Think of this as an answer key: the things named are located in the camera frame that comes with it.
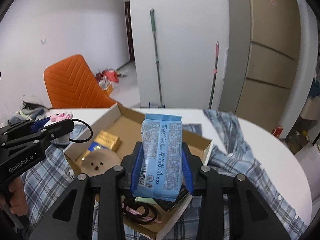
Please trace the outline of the person left hand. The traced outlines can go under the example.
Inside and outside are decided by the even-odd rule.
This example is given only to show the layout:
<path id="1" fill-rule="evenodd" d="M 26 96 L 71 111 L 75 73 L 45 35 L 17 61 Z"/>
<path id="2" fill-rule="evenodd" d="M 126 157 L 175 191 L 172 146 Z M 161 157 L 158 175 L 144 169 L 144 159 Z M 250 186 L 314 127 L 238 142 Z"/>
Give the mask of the person left hand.
<path id="1" fill-rule="evenodd" d="M 22 217 L 28 213 L 28 204 L 24 192 L 24 184 L 20 177 L 13 180 L 6 188 L 11 193 L 10 211 L 12 214 Z"/>

